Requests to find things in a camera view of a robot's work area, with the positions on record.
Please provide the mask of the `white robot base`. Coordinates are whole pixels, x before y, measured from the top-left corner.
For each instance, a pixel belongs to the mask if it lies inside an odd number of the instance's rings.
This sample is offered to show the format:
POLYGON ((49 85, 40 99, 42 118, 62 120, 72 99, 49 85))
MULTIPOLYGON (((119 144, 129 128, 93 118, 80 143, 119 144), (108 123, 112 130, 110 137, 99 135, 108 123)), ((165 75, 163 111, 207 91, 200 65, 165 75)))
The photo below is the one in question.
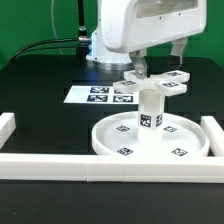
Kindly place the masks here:
POLYGON ((91 49, 90 53, 86 56, 87 64, 89 66, 109 71, 131 69, 133 64, 128 54, 110 52, 103 44, 101 3, 102 0, 97 0, 97 27, 91 34, 91 49))

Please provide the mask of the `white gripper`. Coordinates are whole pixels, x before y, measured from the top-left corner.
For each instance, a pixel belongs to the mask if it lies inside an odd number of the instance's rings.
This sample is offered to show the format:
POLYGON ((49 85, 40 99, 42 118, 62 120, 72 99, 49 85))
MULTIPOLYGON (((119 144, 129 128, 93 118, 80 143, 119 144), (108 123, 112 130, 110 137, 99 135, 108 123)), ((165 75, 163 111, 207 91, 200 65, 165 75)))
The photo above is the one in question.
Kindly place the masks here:
POLYGON ((171 42, 170 66, 181 66, 189 36, 204 31, 206 0, 102 0, 105 47, 129 53, 135 76, 147 76, 146 48, 171 42))

